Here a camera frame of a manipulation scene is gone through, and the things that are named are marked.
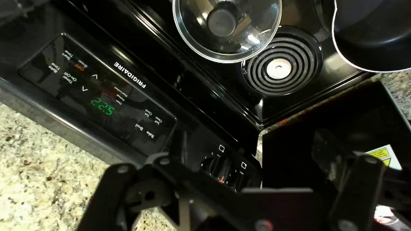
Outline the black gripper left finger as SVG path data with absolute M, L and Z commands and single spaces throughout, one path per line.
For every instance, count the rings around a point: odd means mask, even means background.
M 142 168 L 109 166 L 75 231 L 132 231 L 151 208 L 159 208 L 177 231 L 240 231 L 233 207 L 223 204 L 233 193 L 178 162 L 184 152 L 186 134 L 178 132 L 170 150 Z

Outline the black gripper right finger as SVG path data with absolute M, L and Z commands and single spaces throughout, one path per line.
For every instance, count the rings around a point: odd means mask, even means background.
M 355 154 L 324 129 L 314 131 L 310 156 L 336 189 L 328 216 L 331 230 L 369 231 L 385 165 L 372 156 Z

